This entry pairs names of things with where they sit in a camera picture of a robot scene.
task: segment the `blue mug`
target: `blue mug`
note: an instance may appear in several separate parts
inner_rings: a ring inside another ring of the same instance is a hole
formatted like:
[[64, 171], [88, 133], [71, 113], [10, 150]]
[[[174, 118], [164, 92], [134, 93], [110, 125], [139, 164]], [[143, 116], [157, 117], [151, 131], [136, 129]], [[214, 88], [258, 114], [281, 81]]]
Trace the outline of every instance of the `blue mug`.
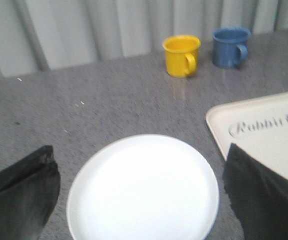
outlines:
[[248, 56], [251, 33], [243, 27], [224, 27], [213, 33], [213, 63], [220, 68], [239, 66]]

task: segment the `speckled countertop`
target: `speckled countertop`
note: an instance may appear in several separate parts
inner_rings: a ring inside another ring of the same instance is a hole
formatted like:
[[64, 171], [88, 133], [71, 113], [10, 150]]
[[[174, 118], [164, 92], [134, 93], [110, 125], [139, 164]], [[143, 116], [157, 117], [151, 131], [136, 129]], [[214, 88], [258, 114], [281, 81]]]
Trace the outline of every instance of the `speckled countertop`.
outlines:
[[0, 170], [46, 144], [54, 146], [59, 165], [60, 197], [40, 239], [72, 239], [68, 191], [95, 152], [147, 133], [173, 136], [205, 156], [220, 191], [207, 239], [243, 239], [205, 114], [214, 105], [288, 92], [288, 31], [253, 36], [248, 47], [249, 58], [240, 69], [221, 69], [211, 62], [212, 44], [202, 44], [199, 71], [188, 79], [170, 77], [161, 52], [0, 79]]

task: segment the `white tray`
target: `white tray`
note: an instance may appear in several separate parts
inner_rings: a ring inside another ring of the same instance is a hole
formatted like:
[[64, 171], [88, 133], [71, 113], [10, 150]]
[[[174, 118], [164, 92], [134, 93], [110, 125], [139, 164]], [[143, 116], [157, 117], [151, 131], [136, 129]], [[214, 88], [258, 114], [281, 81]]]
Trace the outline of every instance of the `white tray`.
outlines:
[[225, 160], [235, 143], [288, 179], [288, 92], [214, 106], [206, 121]]

